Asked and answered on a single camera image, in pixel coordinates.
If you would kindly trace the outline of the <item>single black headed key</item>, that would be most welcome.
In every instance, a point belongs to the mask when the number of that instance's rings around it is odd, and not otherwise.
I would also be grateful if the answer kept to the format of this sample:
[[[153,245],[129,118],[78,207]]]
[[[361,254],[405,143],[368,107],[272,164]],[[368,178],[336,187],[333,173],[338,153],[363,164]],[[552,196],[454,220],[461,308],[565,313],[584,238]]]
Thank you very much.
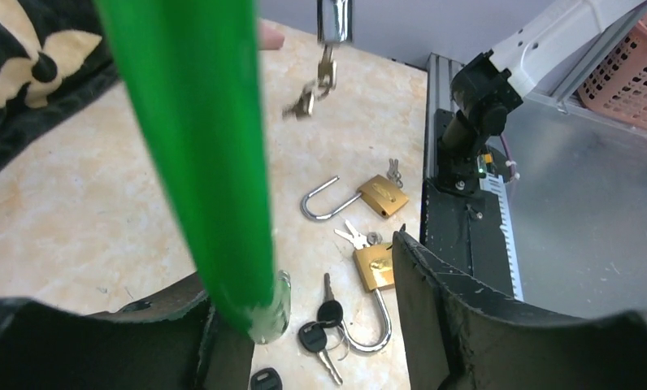
[[[282,390],[280,374],[273,367],[263,368],[250,377],[250,390]]]

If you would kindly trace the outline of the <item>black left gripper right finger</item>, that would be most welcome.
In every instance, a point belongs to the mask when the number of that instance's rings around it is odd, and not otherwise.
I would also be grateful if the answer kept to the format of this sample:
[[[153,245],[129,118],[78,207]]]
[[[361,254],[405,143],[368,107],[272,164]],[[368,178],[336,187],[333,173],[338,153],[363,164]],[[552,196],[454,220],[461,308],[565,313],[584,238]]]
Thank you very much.
[[[440,260],[405,232],[393,267],[413,389],[647,389],[647,310],[544,310]]]

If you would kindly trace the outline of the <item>black headed keys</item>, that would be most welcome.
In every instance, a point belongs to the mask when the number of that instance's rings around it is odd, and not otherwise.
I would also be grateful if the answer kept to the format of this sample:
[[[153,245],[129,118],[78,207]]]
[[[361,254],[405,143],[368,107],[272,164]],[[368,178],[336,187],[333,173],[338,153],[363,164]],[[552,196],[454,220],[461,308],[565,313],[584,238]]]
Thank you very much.
[[[328,354],[328,334],[326,330],[342,324],[343,308],[335,298],[331,276],[328,273],[323,276],[323,287],[323,303],[317,309],[316,320],[302,325],[297,331],[297,339],[308,353],[314,354],[320,360],[335,385],[341,386],[343,379]]]

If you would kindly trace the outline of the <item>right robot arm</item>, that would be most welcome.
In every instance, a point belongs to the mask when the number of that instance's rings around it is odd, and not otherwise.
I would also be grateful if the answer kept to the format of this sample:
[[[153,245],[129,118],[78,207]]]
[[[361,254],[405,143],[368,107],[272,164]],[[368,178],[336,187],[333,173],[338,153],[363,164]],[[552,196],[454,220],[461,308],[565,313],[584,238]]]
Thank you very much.
[[[478,54],[452,79],[458,110],[437,143],[436,179],[444,186],[480,177],[475,160],[507,115],[563,60],[642,1],[555,1],[518,32]]]

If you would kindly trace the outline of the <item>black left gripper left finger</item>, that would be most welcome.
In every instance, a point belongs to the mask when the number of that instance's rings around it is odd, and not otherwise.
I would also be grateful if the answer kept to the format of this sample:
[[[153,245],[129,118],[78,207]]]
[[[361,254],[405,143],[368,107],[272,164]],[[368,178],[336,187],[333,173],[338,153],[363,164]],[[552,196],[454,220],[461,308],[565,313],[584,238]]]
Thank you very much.
[[[0,298],[0,389],[246,389],[253,351],[195,274],[116,312]]]

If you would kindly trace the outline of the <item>green cable lock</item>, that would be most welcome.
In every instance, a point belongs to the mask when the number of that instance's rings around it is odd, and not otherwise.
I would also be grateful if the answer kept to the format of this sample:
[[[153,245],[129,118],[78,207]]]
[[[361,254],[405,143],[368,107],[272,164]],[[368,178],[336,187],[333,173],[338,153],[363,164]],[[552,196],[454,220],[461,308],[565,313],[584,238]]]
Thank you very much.
[[[197,272],[257,344],[282,336],[251,1],[99,1],[106,40]]]

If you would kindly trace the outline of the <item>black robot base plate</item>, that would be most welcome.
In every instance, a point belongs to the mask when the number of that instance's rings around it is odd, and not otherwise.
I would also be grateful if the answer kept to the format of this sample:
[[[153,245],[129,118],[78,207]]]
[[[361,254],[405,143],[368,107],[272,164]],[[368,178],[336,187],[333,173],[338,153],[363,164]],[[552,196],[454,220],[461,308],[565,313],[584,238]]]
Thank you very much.
[[[420,241],[439,259],[522,301],[506,156],[487,146],[466,178],[445,178],[438,142],[453,116],[436,109],[426,121]]]

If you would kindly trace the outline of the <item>silver cable lock keys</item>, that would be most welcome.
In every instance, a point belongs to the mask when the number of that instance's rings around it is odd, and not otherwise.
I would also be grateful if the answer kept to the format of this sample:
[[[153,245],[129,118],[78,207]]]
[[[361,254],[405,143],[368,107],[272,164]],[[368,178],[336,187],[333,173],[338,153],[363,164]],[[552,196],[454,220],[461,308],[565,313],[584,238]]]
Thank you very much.
[[[337,86],[337,63],[332,58],[334,46],[323,47],[318,64],[317,78],[302,87],[297,101],[282,110],[282,118],[297,120],[310,118],[316,102],[324,100]]]

